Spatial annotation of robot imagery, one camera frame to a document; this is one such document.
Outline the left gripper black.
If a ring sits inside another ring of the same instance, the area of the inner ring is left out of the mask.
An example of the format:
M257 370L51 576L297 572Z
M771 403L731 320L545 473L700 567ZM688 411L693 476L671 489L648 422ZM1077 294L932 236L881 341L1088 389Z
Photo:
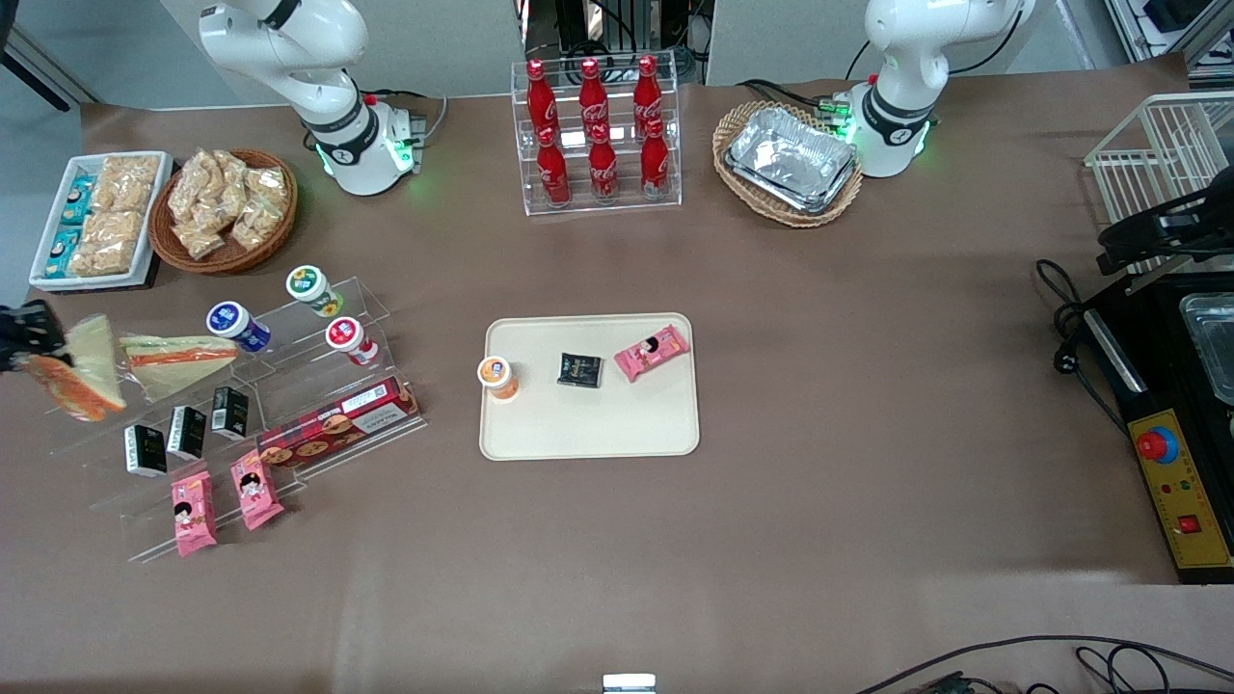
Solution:
M1160 232L1171 254L1164 254L1156 273L1183 272L1202 264L1211 252L1233 249L1233 189L1212 185L1195 200L1182 200L1160 214ZM1098 233L1102 253L1097 267L1102 277L1161 254L1159 226L1155 220L1122 220Z

